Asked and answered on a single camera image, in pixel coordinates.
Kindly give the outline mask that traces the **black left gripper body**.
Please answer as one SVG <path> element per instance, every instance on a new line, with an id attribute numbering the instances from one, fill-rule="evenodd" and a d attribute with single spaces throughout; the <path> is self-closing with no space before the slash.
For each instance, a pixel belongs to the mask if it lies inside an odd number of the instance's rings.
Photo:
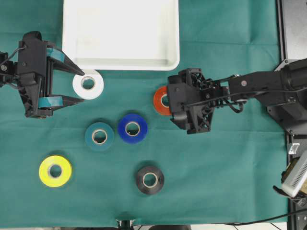
<path id="1" fill-rule="evenodd" d="M 28 118 L 47 118 L 49 108 L 39 106 L 39 99 L 51 96 L 53 62 L 56 50 L 53 43 L 43 41 L 39 31 L 26 33 L 19 42 L 17 86 Z"/>

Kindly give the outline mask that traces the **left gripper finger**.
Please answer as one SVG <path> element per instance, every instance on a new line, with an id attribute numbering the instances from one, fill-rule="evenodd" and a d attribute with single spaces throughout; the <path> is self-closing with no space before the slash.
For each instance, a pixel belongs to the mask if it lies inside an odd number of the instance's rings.
<path id="1" fill-rule="evenodd" d="M 57 48 L 47 47 L 47 57 L 54 62 L 54 69 L 84 76 L 85 73 L 66 54 Z"/>
<path id="2" fill-rule="evenodd" d="M 79 99 L 64 95 L 40 97 L 38 99 L 38 108 L 67 107 L 82 102 L 84 102 L 84 99 Z"/>

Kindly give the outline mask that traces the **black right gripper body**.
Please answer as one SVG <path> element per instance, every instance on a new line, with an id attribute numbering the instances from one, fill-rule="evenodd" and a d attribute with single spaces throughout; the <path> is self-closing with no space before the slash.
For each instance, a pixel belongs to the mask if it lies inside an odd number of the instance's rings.
<path id="1" fill-rule="evenodd" d="M 201 105 L 207 98 L 201 93 L 205 81 L 202 70 L 188 68 L 168 77 L 167 97 L 170 119 L 187 134 L 205 133 L 211 130 L 213 108 Z"/>

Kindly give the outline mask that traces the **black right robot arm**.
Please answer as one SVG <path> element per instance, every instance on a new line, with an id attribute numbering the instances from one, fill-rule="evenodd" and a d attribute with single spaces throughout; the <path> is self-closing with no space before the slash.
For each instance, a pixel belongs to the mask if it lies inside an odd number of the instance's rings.
<path id="1" fill-rule="evenodd" d="M 188 68 L 168 77 L 171 121 L 188 134 L 211 130 L 216 108 L 241 113 L 251 98 L 290 135 L 307 133 L 307 61 L 285 64 L 277 71 L 257 71 L 228 78 L 206 79 L 201 69 Z"/>

